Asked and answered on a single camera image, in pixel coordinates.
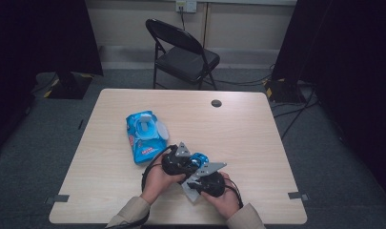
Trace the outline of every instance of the blue package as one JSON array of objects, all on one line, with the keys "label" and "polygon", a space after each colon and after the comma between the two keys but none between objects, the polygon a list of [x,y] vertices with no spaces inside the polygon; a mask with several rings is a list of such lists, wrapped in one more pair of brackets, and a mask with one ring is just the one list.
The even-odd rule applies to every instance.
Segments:
[{"label": "blue package", "polygon": [[135,164],[152,160],[166,148],[169,138],[166,126],[152,111],[129,115],[127,133]]}]

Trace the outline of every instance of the folding chair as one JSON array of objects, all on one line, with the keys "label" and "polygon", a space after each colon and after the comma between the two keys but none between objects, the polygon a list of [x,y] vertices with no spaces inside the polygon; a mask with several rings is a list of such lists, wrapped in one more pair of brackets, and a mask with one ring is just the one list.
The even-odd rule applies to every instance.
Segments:
[{"label": "folding chair", "polygon": [[[219,64],[219,55],[205,50],[188,32],[156,19],[148,19],[146,28],[155,41],[153,88],[156,84],[157,69],[190,84],[198,84],[201,89],[204,78],[208,75],[217,90],[211,71]],[[160,41],[173,45],[167,52]]]}]

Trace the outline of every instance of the table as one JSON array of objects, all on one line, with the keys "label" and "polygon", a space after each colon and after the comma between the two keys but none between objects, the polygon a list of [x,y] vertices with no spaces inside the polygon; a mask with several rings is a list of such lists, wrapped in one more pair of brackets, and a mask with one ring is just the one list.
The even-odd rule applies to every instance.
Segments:
[{"label": "table", "polygon": [[[218,99],[221,107],[213,107]],[[141,193],[145,165],[133,163],[126,117],[151,110],[170,134],[168,144],[183,141],[191,152],[212,162],[237,184],[264,223],[301,224],[307,216],[295,179],[262,93],[106,89],[101,92],[59,195],[52,223],[108,223]],[[152,206],[147,224],[224,224],[205,199],[191,204],[177,184]]]}]

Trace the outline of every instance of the person's left hand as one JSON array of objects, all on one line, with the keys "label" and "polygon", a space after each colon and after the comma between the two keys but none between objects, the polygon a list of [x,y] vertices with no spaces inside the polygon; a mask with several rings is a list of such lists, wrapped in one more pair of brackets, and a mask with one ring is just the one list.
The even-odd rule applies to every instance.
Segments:
[{"label": "person's left hand", "polygon": [[140,196],[150,205],[152,205],[157,198],[170,187],[170,185],[183,180],[186,176],[184,174],[174,176],[166,174],[161,165],[162,157],[163,155],[156,160],[149,171],[148,177],[146,178],[145,188]]}]

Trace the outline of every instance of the sleeve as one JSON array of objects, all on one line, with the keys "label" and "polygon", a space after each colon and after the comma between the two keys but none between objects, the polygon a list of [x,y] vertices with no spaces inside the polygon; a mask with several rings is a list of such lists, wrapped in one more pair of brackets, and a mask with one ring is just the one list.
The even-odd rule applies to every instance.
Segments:
[{"label": "sleeve", "polygon": [[119,211],[119,213],[110,220],[107,227],[140,220],[148,214],[150,209],[151,205],[149,205],[145,199],[141,197],[133,197],[127,202],[121,211]]},{"label": "sleeve", "polygon": [[226,224],[230,229],[265,229],[263,221],[250,203],[231,216]]}]

